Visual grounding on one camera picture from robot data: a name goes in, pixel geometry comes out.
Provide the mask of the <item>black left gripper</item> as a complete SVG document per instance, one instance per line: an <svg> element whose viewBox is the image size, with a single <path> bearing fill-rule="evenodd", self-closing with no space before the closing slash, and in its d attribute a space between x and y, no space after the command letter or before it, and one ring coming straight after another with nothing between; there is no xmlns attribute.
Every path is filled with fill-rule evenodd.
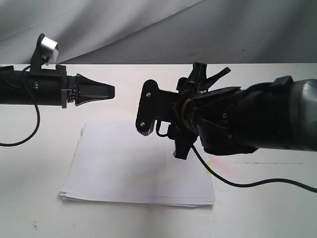
<svg viewBox="0 0 317 238"><path fill-rule="evenodd" d="M113 93L115 91L114 86L93 81L81 74L77 74L76 77L68 76L66 66L61 64L57 64L55 69L31 68L28 72L27 85L39 105L66 108L67 104L73 101L71 92L75 90L75 83L77 83L80 92L75 94L76 106L115 97L115 93Z"/></svg>

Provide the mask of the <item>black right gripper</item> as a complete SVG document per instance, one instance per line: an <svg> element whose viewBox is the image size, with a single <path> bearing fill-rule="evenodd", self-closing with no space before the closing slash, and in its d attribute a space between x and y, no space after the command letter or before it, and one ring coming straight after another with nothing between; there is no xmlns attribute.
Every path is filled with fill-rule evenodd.
<svg viewBox="0 0 317 238"><path fill-rule="evenodd" d="M207 65L195 62L188 77L181 77L178 80L176 90L177 98L173 102L172 108L175 112L175 122L173 126L173 138L175 158L186 159L189 151L198 137L195 122L194 103L200 98L207 96L208 90L220 78L230 72L230 68L225 67L219 73L207 77Z"/></svg>

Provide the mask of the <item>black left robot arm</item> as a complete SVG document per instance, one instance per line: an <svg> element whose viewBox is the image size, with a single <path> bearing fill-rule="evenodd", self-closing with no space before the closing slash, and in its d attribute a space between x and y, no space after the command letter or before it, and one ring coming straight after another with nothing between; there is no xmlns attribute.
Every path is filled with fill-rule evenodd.
<svg viewBox="0 0 317 238"><path fill-rule="evenodd" d="M115 97L115 87L96 82L81 74L69 76L66 66L55 69L15 70L13 66L0 69L0 103L31 105L32 99L41 106L76 106Z"/></svg>

